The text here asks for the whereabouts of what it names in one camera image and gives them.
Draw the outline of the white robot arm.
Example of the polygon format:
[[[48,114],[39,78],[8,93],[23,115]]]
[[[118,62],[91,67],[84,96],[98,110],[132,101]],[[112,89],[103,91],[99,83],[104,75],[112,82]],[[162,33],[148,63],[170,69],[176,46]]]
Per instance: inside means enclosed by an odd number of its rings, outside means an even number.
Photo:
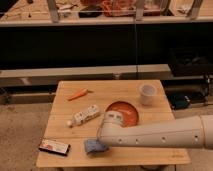
[[[122,115],[104,115],[97,138],[107,146],[213,149],[213,115],[122,127]]]

